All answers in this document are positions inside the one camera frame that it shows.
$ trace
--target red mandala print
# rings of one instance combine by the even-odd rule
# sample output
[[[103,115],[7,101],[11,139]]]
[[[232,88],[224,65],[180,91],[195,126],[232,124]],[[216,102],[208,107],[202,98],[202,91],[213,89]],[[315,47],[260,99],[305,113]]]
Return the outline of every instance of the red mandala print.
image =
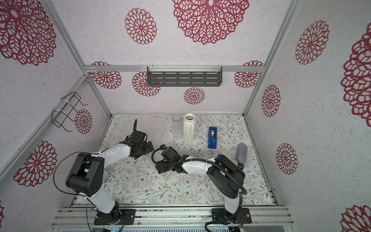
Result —
[[[262,66],[264,65],[261,61],[250,61],[245,63],[244,65],[256,65]],[[242,88],[248,88],[255,85],[256,80],[259,77],[258,72],[237,72],[234,75],[234,82],[236,85]]]
[[[350,59],[343,68],[343,99],[352,106],[352,114],[366,119],[366,124],[371,127],[371,23],[353,45]]]
[[[278,147],[276,160],[281,171],[286,174],[293,174],[298,168],[298,156],[290,144],[283,143]]]
[[[132,79],[132,85],[143,96],[153,96],[160,91],[160,87],[151,87],[147,82],[147,72],[136,73]]]
[[[329,34],[328,25],[321,20],[305,29],[296,46],[298,63],[306,65],[316,60],[325,49]]]
[[[193,42],[216,43],[242,22],[248,0],[173,0],[178,27]]]
[[[3,210],[4,210],[4,207],[1,206],[1,201],[0,201],[0,228],[1,228],[1,221],[4,219]]]
[[[109,65],[106,62],[94,62],[92,65]],[[106,89],[115,89],[121,85],[121,76],[119,72],[91,72],[95,83],[106,88]]]
[[[75,126],[81,134],[86,134],[92,128],[92,116],[86,109],[81,109],[76,113]]]
[[[36,66],[53,57],[56,34],[37,0],[1,0],[0,50],[5,58]]]
[[[197,105],[205,99],[205,92],[200,88],[189,88],[184,92],[184,100],[191,104]]]
[[[371,209],[367,205],[354,205],[352,208],[347,208],[341,216],[341,232],[371,231]]]
[[[126,15],[125,28],[130,38],[138,44],[151,43],[156,35],[156,23],[152,16],[143,9],[132,9]]]
[[[277,86],[270,85],[265,89],[262,97],[262,109],[265,116],[272,117],[277,113],[280,100],[280,92]]]
[[[23,166],[14,175],[19,185],[35,187],[48,179],[57,163],[57,154],[52,144],[41,141]]]

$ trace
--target cable tie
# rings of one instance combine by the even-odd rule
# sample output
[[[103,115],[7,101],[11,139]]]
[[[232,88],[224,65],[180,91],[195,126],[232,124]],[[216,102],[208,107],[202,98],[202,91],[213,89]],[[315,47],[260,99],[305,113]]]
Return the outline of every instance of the cable tie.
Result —
[[[54,109],[54,110],[58,110],[58,111],[60,111],[60,112],[66,113],[66,112],[64,112],[63,110],[60,110],[60,109]]]

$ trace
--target purple sponge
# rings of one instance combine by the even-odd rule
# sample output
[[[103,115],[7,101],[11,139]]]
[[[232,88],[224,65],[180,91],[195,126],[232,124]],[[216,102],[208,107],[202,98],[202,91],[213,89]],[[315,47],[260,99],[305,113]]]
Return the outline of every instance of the purple sponge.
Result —
[[[248,151],[248,148],[247,148],[246,144],[244,144],[244,143],[238,144],[236,157],[237,157],[237,161],[240,164],[246,163],[247,151]]]

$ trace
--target floral tablecloth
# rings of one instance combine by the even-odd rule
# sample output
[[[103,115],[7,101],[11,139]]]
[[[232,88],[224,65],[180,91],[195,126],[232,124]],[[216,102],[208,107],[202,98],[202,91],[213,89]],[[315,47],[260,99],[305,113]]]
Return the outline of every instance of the floral tablecloth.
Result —
[[[154,148],[162,144],[172,146],[179,155],[192,155],[210,159],[223,154],[237,164],[236,151],[239,143],[248,148],[247,162],[243,171],[246,174],[243,186],[248,191],[243,197],[245,205],[274,205],[258,164],[244,118],[241,115],[196,115],[196,137],[193,144],[184,144],[171,136],[171,115],[146,113],[140,115],[116,115],[104,138],[101,150],[123,141],[131,134],[134,120],[138,119],[137,130],[148,135]],[[209,127],[217,127],[217,149],[207,148]],[[161,160],[160,151],[155,160]],[[120,204],[161,204],[193,205],[224,204],[224,196],[208,176],[198,174],[178,174],[168,171],[158,174],[151,161],[151,154],[137,160],[128,157],[106,168],[109,177],[104,181],[106,192]],[[77,203],[88,203],[78,196]]]

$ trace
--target white ceramic vase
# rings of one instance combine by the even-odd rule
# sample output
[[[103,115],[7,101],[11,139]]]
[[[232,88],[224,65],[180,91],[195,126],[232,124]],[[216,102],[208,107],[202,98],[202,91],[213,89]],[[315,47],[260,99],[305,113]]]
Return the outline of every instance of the white ceramic vase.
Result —
[[[186,113],[183,121],[183,138],[184,143],[190,144],[194,141],[196,118],[194,114]]]

